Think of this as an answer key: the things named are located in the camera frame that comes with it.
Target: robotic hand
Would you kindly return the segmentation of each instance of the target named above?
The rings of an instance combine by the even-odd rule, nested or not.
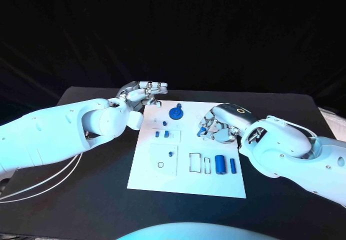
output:
[[[209,131],[213,122],[216,132]],[[274,116],[258,120],[246,109],[224,103],[206,113],[199,128],[199,137],[223,144],[239,136],[239,153],[265,176],[291,179],[307,191],[346,207],[346,142],[317,136]]]
[[[0,126],[0,175],[73,157],[116,138],[126,126],[139,130],[137,111],[142,105],[161,107],[154,95],[165,93],[165,83],[132,81],[111,99],[41,109]]]

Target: white paper sheet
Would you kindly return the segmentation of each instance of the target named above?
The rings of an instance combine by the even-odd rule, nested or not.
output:
[[[181,104],[183,117],[173,120],[168,111],[177,103]],[[128,189],[246,198],[236,142],[222,144],[197,137],[200,119],[217,104],[161,101],[161,108],[154,105],[145,106]],[[168,137],[164,137],[164,131],[168,131]],[[200,154],[200,172],[190,172],[190,153]],[[226,174],[223,175],[216,174],[216,155],[224,156]],[[210,164],[204,165],[204,158],[209,158]],[[235,160],[236,174],[230,172],[230,158]]]

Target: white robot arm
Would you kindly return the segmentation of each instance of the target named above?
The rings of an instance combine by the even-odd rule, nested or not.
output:
[[[210,132],[214,121],[217,131]],[[239,136],[239,153],[265,176],[291,179],[307,191],[346,206],[346,142],[317,136],[274,116],[256,120],[246,109],[224,103],[206,113],[199,128],[197,136],[223,144]]]
[[[160,107],[154,95],[165,93],[165,83],[132,81],[111,99],[37,110],[0,126],[0,175],[73,157],[116,138],[126,126],[138,130],[144,116],[137,111],[142,105]]]

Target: black curtain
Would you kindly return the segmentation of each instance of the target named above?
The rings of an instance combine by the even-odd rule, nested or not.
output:
[[[308,94],[346,115],[341,5],[324,1],[0,3],[1,123],[70,86]]]

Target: tabletop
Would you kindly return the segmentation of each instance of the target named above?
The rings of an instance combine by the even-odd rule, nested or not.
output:
[[[57,105],[112,98],[118,89],[70,87]],[[161,100],[233,103],[258,118],[272,115],[333,138],[310,96],[299,94],[170,90]],[[56,138],[67,137],[57,132]],[[145,227],[200,222],[242,228],[278,239],[346,239],[346,209],[284,177],[263,176],[239,155],[246,199],[126,189],[138,131],[83,153],[62,184],[44,194],[0,204],[0,233],[76,240],[112,240]],[[54,174],[69,160],[15,171],[4,195]],[[11,197],[23,198],[66,176]]]

